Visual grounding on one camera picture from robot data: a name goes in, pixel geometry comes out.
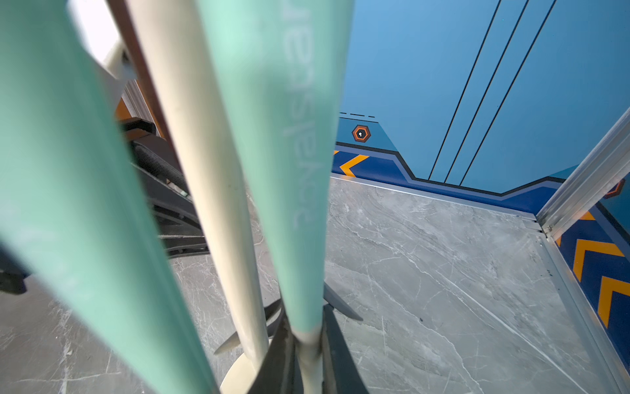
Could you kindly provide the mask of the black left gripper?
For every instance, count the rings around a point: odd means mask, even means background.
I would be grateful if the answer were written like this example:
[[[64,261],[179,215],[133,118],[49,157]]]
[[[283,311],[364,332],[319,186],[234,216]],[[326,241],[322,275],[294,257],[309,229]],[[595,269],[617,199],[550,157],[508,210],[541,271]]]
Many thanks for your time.
[[[209,253],[175,150],[141,118],[120,122],[149,208],[169,258]]]

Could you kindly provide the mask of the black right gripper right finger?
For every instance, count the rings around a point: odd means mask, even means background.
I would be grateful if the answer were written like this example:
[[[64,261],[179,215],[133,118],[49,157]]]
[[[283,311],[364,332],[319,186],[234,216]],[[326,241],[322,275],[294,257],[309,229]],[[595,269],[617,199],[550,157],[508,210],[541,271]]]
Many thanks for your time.
[[[368,393],[331,305],[323,307],[323,393]]]

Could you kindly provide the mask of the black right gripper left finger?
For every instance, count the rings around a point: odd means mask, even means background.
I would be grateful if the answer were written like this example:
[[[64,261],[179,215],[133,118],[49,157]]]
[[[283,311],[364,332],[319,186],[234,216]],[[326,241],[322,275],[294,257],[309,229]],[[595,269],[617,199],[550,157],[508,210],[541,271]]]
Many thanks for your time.
[[[288,318],[281,315],[269,351],[249,394],[297,393],[295,351],[295,338]]]

